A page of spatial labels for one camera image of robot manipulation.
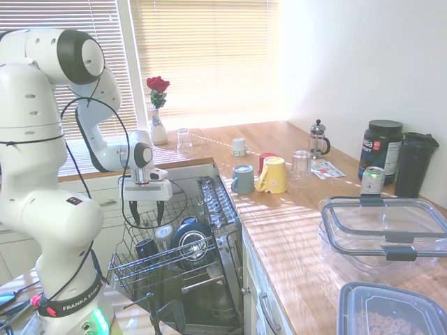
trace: red rose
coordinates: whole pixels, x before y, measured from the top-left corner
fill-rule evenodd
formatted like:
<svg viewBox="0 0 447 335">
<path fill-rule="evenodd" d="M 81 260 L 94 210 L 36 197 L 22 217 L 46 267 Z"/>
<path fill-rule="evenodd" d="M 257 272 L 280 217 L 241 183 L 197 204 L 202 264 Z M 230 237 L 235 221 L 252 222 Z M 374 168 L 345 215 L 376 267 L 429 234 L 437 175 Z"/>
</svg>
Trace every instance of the red rose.
<svg viewBox="0 0 447 335">
<path fill-rule="evenodd" d="M 168 88 L 170 83 L 161 79 L 161 77 L 153 77 L 153 78 L 147 78 L 146 85 L 151 90 L 163 93 Z"/>
</svg>

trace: plastic container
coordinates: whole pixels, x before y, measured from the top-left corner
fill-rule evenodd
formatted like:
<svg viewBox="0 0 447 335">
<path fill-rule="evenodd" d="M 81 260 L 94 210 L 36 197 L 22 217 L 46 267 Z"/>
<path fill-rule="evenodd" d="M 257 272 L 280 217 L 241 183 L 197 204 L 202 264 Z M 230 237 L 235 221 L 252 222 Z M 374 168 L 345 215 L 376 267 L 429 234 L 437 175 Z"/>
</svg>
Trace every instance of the plastic container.
<svg viewBox="0 0 447 335">
<path fill-rule="evenodd" d="M 447 257 L 447 221 L 427 201 L 339 197 L 320 210 L 323 259 L 345 280 L 397 284 Z"/>
<path fill-rule="evenodd" d="M 338 335 L 446 335 L 447 315 L 418 293 L 373 283 L 340 291 Z"/>
<path fill-rule="evenodd" d="M 362 179 L 368 166 L 377 166 L 385 170 L 385 185 L 395 179 L 399 152 L 404 134 L 403 124 L 391 120 L 372 120 L 363 137 L 362 153 L 358 177 Z"/>
</svg>

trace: blue mug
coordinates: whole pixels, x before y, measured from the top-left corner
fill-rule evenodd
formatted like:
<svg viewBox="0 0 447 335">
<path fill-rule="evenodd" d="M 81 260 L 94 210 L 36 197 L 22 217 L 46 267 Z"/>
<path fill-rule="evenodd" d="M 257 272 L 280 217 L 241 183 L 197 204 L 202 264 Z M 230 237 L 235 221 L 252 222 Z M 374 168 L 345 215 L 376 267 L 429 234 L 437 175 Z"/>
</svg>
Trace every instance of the blue mug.
<svg viewBox="0 0 447 335">
<path fill-rule="evenodd" d="M 254 192 L 254 171 L 251 165 L 238 165 L 233 168 L 231 190 L 237 194 Z"/>
</svg>

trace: soda can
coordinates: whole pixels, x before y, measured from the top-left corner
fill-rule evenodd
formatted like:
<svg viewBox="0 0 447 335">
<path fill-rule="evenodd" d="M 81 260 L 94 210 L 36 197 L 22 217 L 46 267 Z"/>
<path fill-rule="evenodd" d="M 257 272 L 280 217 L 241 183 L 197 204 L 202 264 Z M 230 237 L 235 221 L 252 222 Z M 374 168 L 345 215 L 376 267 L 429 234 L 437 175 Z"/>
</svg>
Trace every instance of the soda can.
<svg viewBox="0 0 447 335">
<path fill-rule="evenodd" d="M 377 166 L 369 166 L 363 172 L 362 188 L 360 195 L 372 195 L 382 193 L 385 182 L 385 170 Z"/>
</svg>

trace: red mug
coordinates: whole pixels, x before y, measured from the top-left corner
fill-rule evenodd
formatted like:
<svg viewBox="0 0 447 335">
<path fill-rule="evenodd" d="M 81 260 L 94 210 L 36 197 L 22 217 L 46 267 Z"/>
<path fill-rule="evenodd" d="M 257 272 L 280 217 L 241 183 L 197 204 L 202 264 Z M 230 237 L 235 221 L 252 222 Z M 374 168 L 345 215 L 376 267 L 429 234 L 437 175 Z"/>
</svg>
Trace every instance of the red mug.
<svg viewBox="0 0 447 335">
<path fill-rule="evenodd" d="M 265 152 L 264 154 L 262 154 L 259 157 L 259 171 L 258 173 L 261 174 L 263 171 L 263 167 L 264 167 L 264 159 L 266 159 L 267 157 L 278 157 L 278 155 L 272 153 L 272 152 Z"/>
</svg>

